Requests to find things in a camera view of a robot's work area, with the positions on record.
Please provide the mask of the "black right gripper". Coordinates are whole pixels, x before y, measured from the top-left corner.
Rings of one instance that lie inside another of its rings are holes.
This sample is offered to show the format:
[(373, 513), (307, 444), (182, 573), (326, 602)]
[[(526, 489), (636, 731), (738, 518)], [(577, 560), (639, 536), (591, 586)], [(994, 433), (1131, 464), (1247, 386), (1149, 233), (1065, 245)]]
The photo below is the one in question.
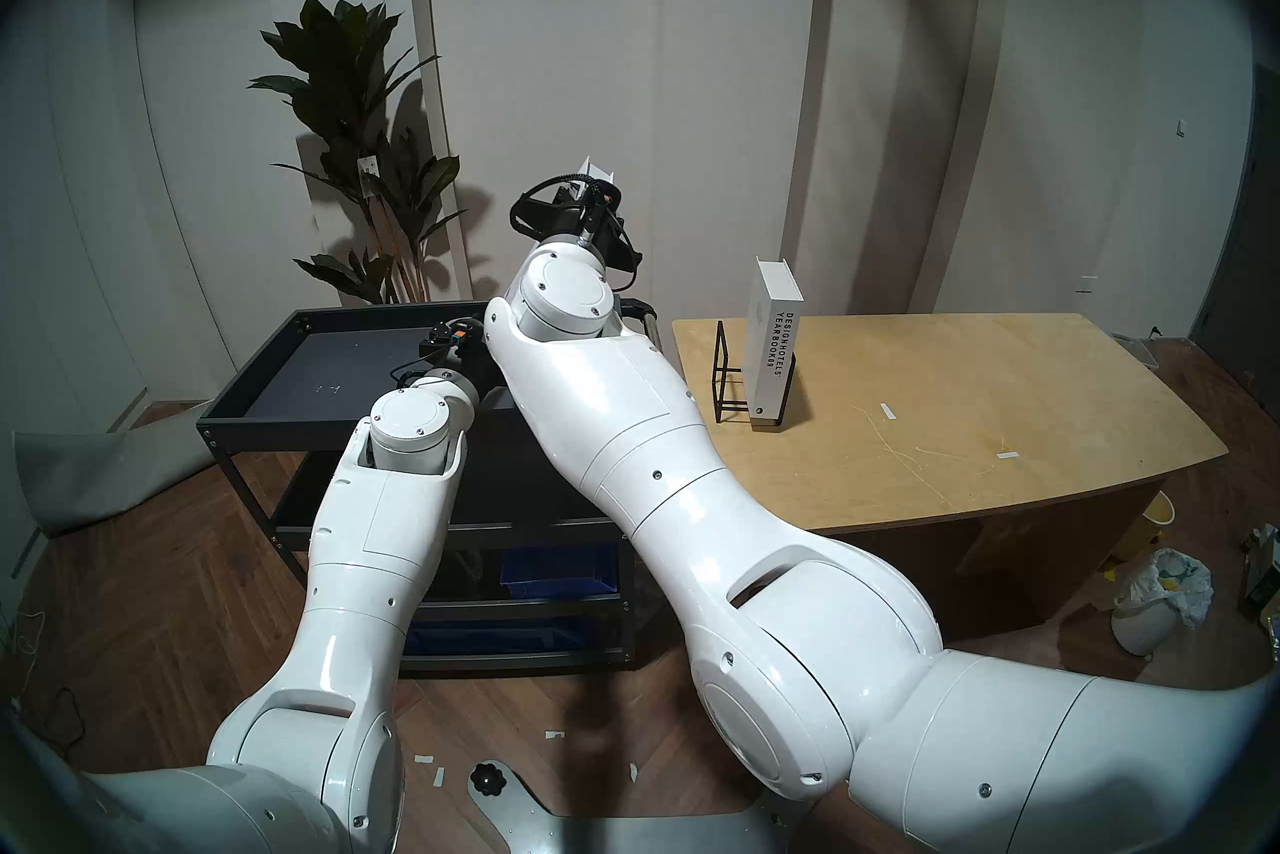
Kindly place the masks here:
[(618, 216), (621, 192), (605, 179), (548, 179), (557, 184), (541, 214), (540, 242), (573, 243), (595, 255), (605, 269), (636, 273), (640, 252)]

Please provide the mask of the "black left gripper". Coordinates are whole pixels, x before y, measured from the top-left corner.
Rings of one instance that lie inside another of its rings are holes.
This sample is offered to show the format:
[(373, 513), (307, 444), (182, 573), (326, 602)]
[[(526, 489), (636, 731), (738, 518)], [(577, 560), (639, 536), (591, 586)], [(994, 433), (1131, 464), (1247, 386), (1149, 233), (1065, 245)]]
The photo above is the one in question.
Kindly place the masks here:
[(457, 318), (426, 330), (419, 357), (431, 367), (458, 373), (476, 392), (500, 387), (500, 369), (485, 342), (483, 319)]

